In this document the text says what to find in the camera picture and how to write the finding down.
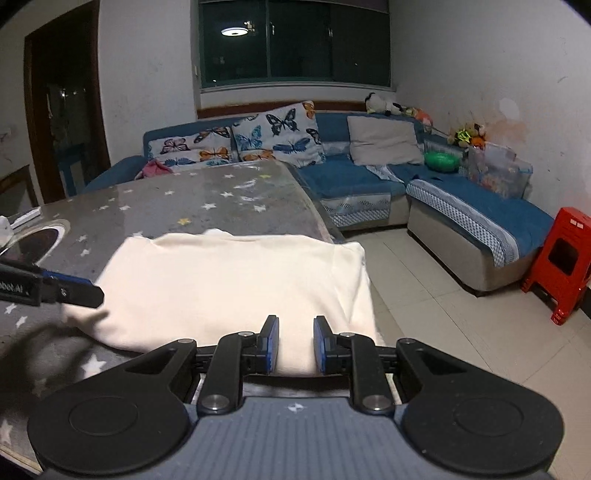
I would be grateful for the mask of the cream sweatshirt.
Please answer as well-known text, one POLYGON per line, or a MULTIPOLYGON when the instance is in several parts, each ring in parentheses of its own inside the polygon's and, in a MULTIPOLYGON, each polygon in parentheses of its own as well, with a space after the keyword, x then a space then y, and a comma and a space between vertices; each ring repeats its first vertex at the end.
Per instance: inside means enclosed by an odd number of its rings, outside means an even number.
POLYGON ((335 333, 380 341, 365 250, 304 235, 232 236, 221 230, 129 237, 97 280, 97 309, 65 306, 63 321, 98 342, 145 353, 192 338, 214 345, 280 320, 276 372, 314 376, 315 317, 335 333))

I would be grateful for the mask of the green bowl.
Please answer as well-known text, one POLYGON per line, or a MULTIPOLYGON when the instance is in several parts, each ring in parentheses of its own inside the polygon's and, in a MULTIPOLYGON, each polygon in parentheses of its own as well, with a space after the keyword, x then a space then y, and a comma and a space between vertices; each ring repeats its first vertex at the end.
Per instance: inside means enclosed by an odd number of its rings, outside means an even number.
POLYGON ((425 165, 439 173, 455 173, 460 168, 460 159, 445 152, 429 151, 424 154, 425 165))

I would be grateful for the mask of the pink cloth on sofa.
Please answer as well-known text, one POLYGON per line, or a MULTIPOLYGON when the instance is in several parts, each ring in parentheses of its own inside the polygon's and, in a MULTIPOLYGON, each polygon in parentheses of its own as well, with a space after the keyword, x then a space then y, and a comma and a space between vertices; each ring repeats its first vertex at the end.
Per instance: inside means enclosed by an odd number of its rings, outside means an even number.
POLYGON ((173 171, 169 167, 167 167, 166 165, 163 165, 159 161, 149 160, 140 169, 140 171, 135 175, 134 179, 135 180, 147 179, 147 178, 153 178, 153 177, 157 177, 157 176, 161 176, 161 175, 168 175, 168 174, 172 174, 172 173, 173 173, 173 171))

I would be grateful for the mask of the yellow orange plush toys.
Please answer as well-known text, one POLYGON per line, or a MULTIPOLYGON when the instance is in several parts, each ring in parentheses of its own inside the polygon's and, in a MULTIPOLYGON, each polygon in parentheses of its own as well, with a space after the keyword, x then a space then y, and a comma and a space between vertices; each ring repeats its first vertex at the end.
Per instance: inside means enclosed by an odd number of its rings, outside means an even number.
POLYGON ((452 130, 448 136, 448 144, 461 149, 468 147, 484 149, 486 142, 486 127, 478 123, 466 123, 463 127, 452 130))

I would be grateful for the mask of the black white plush toy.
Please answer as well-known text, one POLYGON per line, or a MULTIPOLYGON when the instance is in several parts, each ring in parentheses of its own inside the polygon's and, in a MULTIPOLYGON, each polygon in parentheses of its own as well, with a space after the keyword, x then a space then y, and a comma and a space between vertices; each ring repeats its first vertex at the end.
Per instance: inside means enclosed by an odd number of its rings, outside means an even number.
POLYGON ((366 110, 369 114, 383 114, 385 116, 407 116, 415 118, 417 109, 414 107, 403 106, 397 102, 387 100, 376 92, 370 92, 365 98, 366 110))

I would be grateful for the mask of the blue corner sofa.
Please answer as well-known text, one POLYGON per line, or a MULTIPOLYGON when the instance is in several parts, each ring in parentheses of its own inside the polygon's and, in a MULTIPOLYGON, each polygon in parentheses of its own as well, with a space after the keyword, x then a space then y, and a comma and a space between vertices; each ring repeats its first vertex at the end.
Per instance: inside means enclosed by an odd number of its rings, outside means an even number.
MULTIPOLYGON (((503 198, 459 173, 439 173, 425 163, 358 166, 349 155, 349 116, 389 118, 414 124, 423 153, 440 152, 443 142, 415 120, 370 114, 318 113, 325 161, 293 168, 339 228, 365 223, 403 225, 462 283, 478 292, 520 280, 549 234, 553 220, 525 199, 503 198)), ((160 138, 228 127, 242 119, 197 121, 149 132, 139 156, 119 161, 89 184, 90 190, 134 180, 149 161, 147 144, 160 138)), ((238 154, 231 131, 233 148, 238 154)))

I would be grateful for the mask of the left butterfly pillow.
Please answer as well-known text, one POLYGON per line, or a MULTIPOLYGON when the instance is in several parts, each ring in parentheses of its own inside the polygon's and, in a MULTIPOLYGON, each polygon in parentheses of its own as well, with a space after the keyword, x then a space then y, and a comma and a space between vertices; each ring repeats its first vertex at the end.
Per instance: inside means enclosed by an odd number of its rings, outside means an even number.
POLYGON ((228 127, 151 140, 147 144, 147 158, 156 160, 172 171, 238 162, 228 127))

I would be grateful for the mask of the red plastic stool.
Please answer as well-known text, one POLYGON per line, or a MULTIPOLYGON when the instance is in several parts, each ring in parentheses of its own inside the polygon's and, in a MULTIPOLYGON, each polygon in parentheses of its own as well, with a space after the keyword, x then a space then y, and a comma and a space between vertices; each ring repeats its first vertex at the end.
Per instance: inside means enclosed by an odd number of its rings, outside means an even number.
POLYGON ((522 285, 540 287, 555 302, 551 320, 563 325, 580 306, 590 281, 590 216, 574 207, 559 210, 522 285))

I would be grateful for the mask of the clear plastic storage box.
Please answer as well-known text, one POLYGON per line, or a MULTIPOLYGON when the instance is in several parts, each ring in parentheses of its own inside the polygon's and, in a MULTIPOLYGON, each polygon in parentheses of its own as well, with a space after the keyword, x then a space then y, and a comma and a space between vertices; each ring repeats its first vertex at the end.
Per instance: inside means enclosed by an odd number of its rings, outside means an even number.
POLYGON ((466 172, 471 181, 503 198, 522 199, 533 166, 509 147, 486 143, 484 148, 469 148, 466 172))

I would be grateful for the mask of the grey star tablecloth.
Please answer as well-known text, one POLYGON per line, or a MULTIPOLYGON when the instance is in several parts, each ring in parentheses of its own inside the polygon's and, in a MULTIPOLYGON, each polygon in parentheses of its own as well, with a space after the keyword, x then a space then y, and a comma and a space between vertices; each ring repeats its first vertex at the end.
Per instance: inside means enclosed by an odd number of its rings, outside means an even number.
MULTIPOLYGON (((128 237, 200 234, 301 234, 344 238, 293 168, 269 161, 136 180, 45 204, 41 222, 65 219, 70 231, 40 267, 96 280, 128 237)), ((27 437, 28 417, 44 396, 132 358, 61 320, 57 304, 1 304, 1 465, 27 476, 40 467, 27 437)))

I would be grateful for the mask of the grey plain cushion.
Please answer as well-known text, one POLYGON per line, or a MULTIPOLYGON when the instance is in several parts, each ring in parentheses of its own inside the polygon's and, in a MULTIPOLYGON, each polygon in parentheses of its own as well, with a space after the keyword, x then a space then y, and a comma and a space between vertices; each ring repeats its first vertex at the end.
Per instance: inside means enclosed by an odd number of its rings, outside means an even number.
POLYGON ((358 166, 423 164, 413 123, 349 116, 349 155, 358 166))

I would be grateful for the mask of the right butterfly pillow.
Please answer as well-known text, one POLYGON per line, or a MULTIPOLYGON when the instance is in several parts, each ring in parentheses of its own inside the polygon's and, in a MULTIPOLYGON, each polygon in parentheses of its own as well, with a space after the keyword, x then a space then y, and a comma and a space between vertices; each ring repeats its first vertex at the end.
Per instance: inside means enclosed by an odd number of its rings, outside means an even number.
POLYGON ((276 160, 295 168, 325 161, 311 100, 246 117, 231 131, 242 161, 276 160))

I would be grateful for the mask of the black round induction cooktop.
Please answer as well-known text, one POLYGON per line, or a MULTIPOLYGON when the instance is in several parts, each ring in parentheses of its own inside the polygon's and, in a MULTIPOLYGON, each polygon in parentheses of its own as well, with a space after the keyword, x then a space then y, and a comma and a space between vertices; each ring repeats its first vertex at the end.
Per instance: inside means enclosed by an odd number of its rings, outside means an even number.
POLYGON ((65 219, 41 222, 16 233, 1 250, 1 259, 40 266, 70 231, 65 219))

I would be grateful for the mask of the butterfly pillow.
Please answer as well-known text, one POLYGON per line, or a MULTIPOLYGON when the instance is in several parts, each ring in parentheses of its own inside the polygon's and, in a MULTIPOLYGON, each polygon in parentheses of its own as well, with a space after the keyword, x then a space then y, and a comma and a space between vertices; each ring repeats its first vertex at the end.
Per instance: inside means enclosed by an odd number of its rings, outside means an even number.
POLYGON ((156 160, 172 171, 238 162, 228 127, 151 140, 147 144, 147 158, 156 160))
POLYGON ((325 161, 311 100, 246 117, 231 131, 242 161, 276 160, 295 168, 325 161))

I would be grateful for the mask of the dark window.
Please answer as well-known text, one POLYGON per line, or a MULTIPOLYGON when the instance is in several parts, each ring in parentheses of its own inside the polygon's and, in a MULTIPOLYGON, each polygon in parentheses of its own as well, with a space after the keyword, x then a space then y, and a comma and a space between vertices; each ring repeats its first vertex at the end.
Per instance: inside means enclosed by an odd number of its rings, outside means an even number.
POLYGON ((391 84, 386 1, 201 1, 198 24, 206 87, 391 84))

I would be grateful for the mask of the white remote control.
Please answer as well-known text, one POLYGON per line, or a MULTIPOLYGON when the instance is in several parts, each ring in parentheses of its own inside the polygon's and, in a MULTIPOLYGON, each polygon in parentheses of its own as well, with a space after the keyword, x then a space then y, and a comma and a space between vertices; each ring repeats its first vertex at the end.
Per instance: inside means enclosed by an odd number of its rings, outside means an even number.
POLYGON ((16 230, 17 228, 23 226, 24 224, 38 218, 41 215, 40 212, 40 208, 36 207, 22 215, 20 215, 18 218, 16 218, 12 223, 11 223, 11 228, 13 230, 16 230))

